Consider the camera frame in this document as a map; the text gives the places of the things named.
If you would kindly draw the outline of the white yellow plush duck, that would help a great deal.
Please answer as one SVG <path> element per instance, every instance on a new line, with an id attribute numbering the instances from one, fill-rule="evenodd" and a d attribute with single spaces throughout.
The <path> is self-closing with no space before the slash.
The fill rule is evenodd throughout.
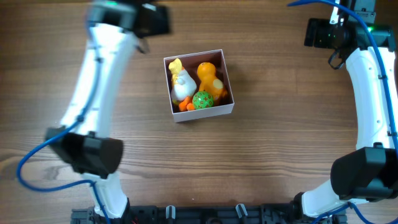
<path id="1" fill-rule="evenodd" d="M 191 104 L 193 95 L 197 89 L 195 80 L 183 67 L 179 58 L 170 62 L 169 70 L 172 74 L 172 90 L 170 92 L 172 103 L 177 105 L 181 112 L 194 110 L 194 107 Z"/>

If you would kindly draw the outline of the orange plastic dinosaur toy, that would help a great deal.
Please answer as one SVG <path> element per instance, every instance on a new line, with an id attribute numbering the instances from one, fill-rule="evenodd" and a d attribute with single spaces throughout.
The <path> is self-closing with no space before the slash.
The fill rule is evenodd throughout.
<path id="1" fill-rule="evenodd" d="M 210 62 L 203 62 L 197 68 L 197 75 L 200 79 L 198 91 L 206 91 L 211 94 L 214 105 L 218 106 L 220 101 L 228 95 L 224 83 L 216 76 L 216 67 Z"/>

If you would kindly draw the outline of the green numbered ball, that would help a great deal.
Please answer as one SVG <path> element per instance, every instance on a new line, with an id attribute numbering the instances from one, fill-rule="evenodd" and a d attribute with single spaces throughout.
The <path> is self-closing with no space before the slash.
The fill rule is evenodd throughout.
<path id="1" fill-rule="evenodd" d="M 192 103 L 196 110 L 201 110 L 213 107 L 214 99 L 207 91 L 198 91 L 194 94 Z"/>

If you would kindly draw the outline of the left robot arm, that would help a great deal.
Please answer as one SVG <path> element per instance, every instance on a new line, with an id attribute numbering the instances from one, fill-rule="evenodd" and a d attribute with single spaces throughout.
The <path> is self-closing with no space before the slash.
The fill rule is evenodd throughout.
<path id="1" fill-rule="evenodd" d="M 169 10 L 153 1 L 93 1 L 86 16 L 85 57 L 72 100 L 59 128 L 66 131 L 50 148 L 82 178 L 95 183 L 94 211 L 99 221 L 119 222 L 129 200 L 117 172 L 124 144 L 109 136 L 120 82 L 139 41 L 170 33 Z"/>

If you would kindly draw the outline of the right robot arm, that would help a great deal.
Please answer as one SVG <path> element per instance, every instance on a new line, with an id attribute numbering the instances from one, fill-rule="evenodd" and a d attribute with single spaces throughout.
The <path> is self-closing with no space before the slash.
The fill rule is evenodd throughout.
<path id="1" fill-rule="evenodd" d="M 332 49 L 342 59 L 354 90 L 358 120 L 355 151 L 337 159 L 330 179 L 295 197 L 295 218 L 318 218 L 348 205 L 397 198 L 396 43 L 389 26 L 362 28 L 308 21 L 304 44 Z"/>

